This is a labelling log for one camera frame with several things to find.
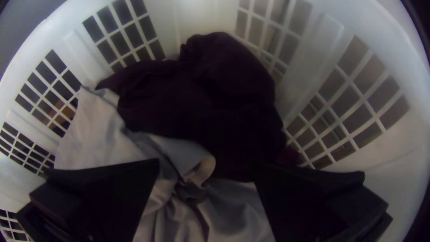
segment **black garment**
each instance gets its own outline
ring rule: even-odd
[[[101,88],[120,96],[130,130],[203,145],[217,160],[214,177],[252,180],[253,164],[274,162],[285,146],[272,78],[226,33],[194,35],[178,61],[141,61]]]

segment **clothing fold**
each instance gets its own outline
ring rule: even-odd
[[[119,95],[130,130],[194,141],[217,160],[212,177],[249,182],[258,162],[285,148],[275,84],[260,61],[226,33],[194,35],[178,60],[141,61],[96,89]]]
[[[110,90],[82,87],[78,98],[56,169],[159,159],[160,173],[133,241],[274,241],[253,183],[210,178],[216,160],[197,143],[128,130]]]

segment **laundry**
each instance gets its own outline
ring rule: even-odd
[[[194,142],[130,132],[116,111],[117,100],[109,90],[81,88],[79,108],[60,143],[55,168],[78,170],[158,158],[160,173],[133,241],[275,240],[253,183],[210,178],[216,161]],[[184,199],[190,196],[200,199]]]
[[[217,160],[212,177],[252,181],[255,164],[274,162],[285,148],[272,78],[226,33],[194,35],[178,60],[138,62],[96,89],[103,88],[119,95],[131,131],[205,147]]]

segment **pile of clothes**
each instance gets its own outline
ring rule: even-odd
[[[272,78],[247,48],[226,33],[195,35],[178,60],[141,61],[95,90],[82,87],[55,168],[158,158],[137,242],[316,241],[345,231],[357,214],[344,220],[332,212],[357,195],[322,207],[361,189],[364,174],[291,166],[299,155],[285,147],[274,100]],[[369,211],[379,201],[365,204]]]

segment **crumpled cloth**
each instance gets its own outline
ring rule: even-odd
[[[212,177],[254,181],[286,143],[275,84],[261,62],[226,33],[194,35],[178,60],[140,61],[102,80],[120,96],[127,128],[201,144],[217,160]]]
[[[129,131],[113,92],[83,87],[78,94],[79,107],[59,145],[56,169],[160,160],[133,241],[275,240],[253,183],[209,178],[215,159],[196,143]]]

